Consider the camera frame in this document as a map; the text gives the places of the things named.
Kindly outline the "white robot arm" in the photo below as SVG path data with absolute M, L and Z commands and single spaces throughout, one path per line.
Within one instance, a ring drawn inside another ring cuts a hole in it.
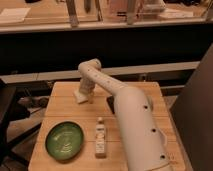
M 78 70 L 82 75 L 80 93 L 88 96 L 98 84 L 114 97 L 128 171 L 173 171 L 144 91 L 102 73 L 98 59 L 80 63 Z

